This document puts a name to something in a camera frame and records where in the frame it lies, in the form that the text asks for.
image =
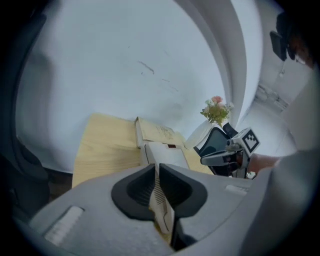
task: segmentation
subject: grey panel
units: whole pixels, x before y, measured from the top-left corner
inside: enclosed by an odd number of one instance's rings
[[[111,190],[119,180],[143,169],[136,167],[76,186],[45,208],[30,222],[42,236],[71,207],[84,212],[60,243],[76,255],[168,255],[173,252],[152,221],[125,216],[113,203]]]
[[[259,172],[229,218],[177,255],[264,255],[292,231],[311,204],[319,184],[319,154],[299,152]]]
[[[183,233],[196,240],[201,240],[220,226],[244,199],[246,193],[230,189],[230,185],[243,190],[249,190],[250,179],[229,178],[218,175],[208,175],[172,164],[166,166],[203,184],[207,190],[207,201],[192,217],[181,218]]]

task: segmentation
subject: light wood tabletop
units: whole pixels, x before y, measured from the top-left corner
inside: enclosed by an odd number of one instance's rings
[[[189,168],[212,174],[195,150],[182,150]],[[74,163],[72,187],[103,175],[140,165],[134,121],[100,113],[91,115]]]

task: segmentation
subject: green leaves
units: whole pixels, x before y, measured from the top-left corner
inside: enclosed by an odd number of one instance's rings
[[[222,123],[228,118],[232,106],[222,104],[221,102],[208,99],[205,101],[206,108],[202,109],[201,115],[204,115],[210,123],[217,123],[222,127]]]

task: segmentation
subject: pink flower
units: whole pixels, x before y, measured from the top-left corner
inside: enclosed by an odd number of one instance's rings
[[[214,103],[220,103],[222,102],[222,98],[220,96],[214,96],[211,98],[211,100],[214,102]]]

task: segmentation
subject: flower vase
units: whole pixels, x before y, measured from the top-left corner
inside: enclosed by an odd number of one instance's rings
[[[197,146],[211,131],[215,124],[210,123],[208,120],[205,120],[200,124],[189,138],[185,141],[184,146],[187,149],[192,149]]]

